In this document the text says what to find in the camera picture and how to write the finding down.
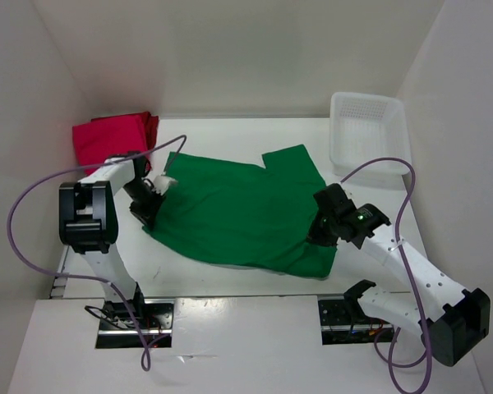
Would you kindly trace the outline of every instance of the white plastic basket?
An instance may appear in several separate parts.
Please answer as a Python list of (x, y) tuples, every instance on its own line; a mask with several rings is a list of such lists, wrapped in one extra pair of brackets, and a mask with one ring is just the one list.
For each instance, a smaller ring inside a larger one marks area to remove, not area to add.
[[(403, 103), (396, 98), (338, 92), (330, 101), (330, 161), (336, 175), (345, 176), (373, 158), (384, 156), (411, 162)], [(364, 175), (403, 175), (402, 163), (378, 162)]]

